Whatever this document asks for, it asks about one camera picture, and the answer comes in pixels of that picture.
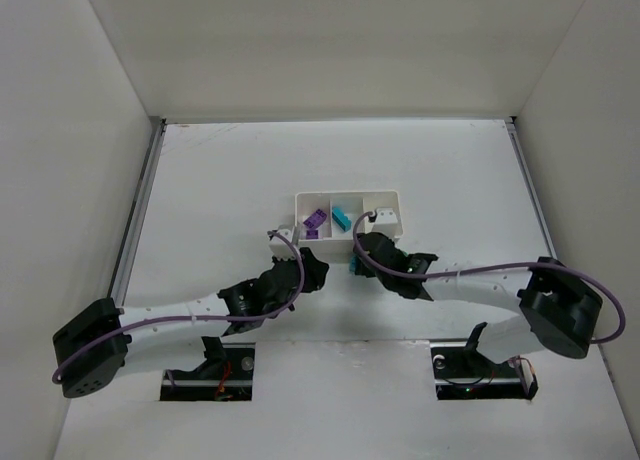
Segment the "purple lego plate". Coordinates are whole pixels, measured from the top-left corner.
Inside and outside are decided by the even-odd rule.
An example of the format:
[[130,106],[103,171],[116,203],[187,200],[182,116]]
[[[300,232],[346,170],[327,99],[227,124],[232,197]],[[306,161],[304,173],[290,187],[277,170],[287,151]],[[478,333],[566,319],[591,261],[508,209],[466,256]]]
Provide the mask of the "purple lego plate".
[[303,225],[307,230],[318,230],[326,220],[326,212],[322,209],[316,209],[309,217],[307,217],[303,221]]

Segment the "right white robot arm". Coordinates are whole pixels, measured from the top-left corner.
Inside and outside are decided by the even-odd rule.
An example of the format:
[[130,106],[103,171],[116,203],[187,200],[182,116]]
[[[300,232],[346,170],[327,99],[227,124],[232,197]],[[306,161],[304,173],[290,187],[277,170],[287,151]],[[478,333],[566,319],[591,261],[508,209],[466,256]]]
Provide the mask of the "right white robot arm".
[[407,254],[380,232],[359,233],[355,274],[377,278],[405,299],[464,301],[509,311],[507,320],[480,321],[465,349],[498,364],[543,349],[570,359],[587,356],[602,299],[551,258],[507,272],[466,274],[435,254]]

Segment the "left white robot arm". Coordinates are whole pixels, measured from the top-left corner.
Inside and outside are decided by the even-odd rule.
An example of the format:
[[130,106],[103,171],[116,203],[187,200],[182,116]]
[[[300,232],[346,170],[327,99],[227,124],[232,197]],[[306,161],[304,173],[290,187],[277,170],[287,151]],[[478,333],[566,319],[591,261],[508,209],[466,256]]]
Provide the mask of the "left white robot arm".
[[165,370],[177,347],[207,347],[292,310],[300,295],[324,287],[328,272],[327,263],[302,247],[290,259],[275,259],[259,277],[196,300],[144,308],[95,300],[53,335],[57,367],[52,381],[64,397],[74,399],[118,376]]

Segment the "white three-compartment tray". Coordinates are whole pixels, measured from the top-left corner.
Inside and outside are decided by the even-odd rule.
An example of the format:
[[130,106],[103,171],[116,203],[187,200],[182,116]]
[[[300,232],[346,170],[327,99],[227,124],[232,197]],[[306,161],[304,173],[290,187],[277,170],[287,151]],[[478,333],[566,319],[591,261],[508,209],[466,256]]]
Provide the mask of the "white three-compartment tray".
[[294,199],[298,243],[313,253],[349,255],[353,234],[403,235],[399,195],[394,190],[297,193]]

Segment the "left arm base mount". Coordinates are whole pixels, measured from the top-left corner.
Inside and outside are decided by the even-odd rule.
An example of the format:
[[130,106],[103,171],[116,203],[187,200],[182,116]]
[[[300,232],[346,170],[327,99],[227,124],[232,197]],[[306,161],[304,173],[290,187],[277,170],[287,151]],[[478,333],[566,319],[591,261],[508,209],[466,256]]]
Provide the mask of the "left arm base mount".
[[203,337],[204,360],[193,370],[166,370],[161,402],[248,402],[253,396],[254,343]]

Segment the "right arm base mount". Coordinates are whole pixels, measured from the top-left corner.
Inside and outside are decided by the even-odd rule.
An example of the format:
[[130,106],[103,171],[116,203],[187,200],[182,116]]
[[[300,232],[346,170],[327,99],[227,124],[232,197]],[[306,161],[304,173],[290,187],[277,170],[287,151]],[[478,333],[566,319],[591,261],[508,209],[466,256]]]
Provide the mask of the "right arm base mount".
[[486,322],[476,325],[465,341],[430,344],[438,400],[532,401],[537,395],[539,382],[529,359],[517,356],[496,364],[477,351],[486,326]]

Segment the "left aluminium rail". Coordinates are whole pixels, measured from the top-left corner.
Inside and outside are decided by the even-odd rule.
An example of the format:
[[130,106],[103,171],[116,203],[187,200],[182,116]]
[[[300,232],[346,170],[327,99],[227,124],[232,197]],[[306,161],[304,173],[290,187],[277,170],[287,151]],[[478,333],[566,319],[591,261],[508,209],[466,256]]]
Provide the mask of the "left aluminium rail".
[[162,117],[152,116],[149,120],[152,127],[151,136],[107,290],[107,297],[113,300],[117,310],[122,310],[126,300],[167,127],[166,120]]

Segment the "aluminium rail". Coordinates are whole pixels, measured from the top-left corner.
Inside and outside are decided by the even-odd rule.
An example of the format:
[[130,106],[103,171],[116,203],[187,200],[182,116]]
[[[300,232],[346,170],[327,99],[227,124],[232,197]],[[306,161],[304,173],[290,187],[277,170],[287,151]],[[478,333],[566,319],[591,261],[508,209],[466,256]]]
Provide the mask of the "aluminium rail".
[[113,300],[117,310],[122,310],[126,300],[167,127],[166,120],[162,117],[152,116],[149,120],[152,127],[151,136],[107,290],[107,297]]
[[517,131],[517,125],[516,125],[516,117],[509,117],[505,120],[505,125],[507,128],[507,133],[509,134],[510,140],[511,140],[511,144],[512,147],[514,149],[514,153],[516,155],[517,161],[519,163],[520,166],[520,170],[521,173],[523,175],[525,184],[526,184],[526,188],[531,200],[531,203],[533,205],[534,211],[535,211],[535,215],[537,218],[537,222],[539,225],[539,229],[543,235],[544,238],[544,242],[546,245],[546,250],[547,253],[550,257],[556,258],[558,259],[558,255],[556,252],[556,248],[555,245],[553,243],[551,234],[550,234],[550,230],[549,227],[547,225],[546,222],[546,218],[539,200],[539,196],[537,194],[535,185],[534,185],[534,181],[533,178],[531,176],[529,167],[527,165],[526,162],[526,158],[524,155],[524,151],[523,148],[521,146],[521,142],[519,139],[519,135],[518,135],[518,131]]

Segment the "right aluminium rail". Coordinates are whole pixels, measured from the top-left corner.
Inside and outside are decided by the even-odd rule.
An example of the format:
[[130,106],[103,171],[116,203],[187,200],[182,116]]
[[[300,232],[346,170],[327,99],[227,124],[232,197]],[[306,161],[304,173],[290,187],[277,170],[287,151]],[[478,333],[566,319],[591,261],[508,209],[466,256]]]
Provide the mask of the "right aluminium rail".
[[555,245],[553,243],[551,234],[550,234],[550,230],[549,227],[547,225],[546,222],[546,218],[539,200],[539,196],[537,194],[535,185],[534,185],[534,181],[533,178],[531,176],[529,167],[527,165],[526,162],[526,158],[524,155],[524,151],[523,148],[521,146],[521,142],[519,139],[519,135],[518,135],[518,131],[517,131],[517,125],[516,125],[516,117],[509,117],[505,120],[505,125],[507,128],[507,133],[509,134],[510,140],[511,140],[511,144],[512,147],[514,149],[514,153],[516,155],[517,161],[519,163],[520,166],[520,170],[521,173],[523,175],[525,184],[526,184],[526,188],[531,200],[531,203],[533,205],[534,211],[535,211],[535,215],[537,218],[537,222],[539,225],[539,229],[543,235],[544,238],[544,242],[546,245],[546,250],[547,253],[550,257],[556,258],[558,259],[558,255],[556,252],[556,248]]

